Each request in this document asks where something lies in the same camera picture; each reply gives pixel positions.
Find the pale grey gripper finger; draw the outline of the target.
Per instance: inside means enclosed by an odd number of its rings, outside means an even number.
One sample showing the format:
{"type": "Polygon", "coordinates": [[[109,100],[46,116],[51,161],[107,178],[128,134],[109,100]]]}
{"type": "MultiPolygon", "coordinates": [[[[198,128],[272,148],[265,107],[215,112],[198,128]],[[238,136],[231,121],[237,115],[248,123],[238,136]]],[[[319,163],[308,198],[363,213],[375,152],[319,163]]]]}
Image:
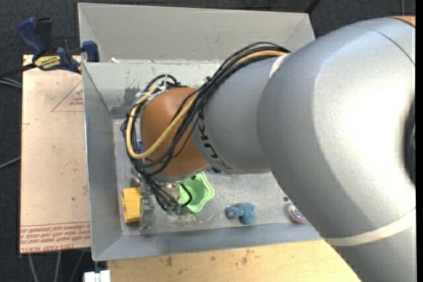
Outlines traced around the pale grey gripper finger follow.
{"type": "Polygon", "coordinates": [[[140,199],[139,229],[145,230],[153,226],[155,206],[150,197],[140,199]]]}

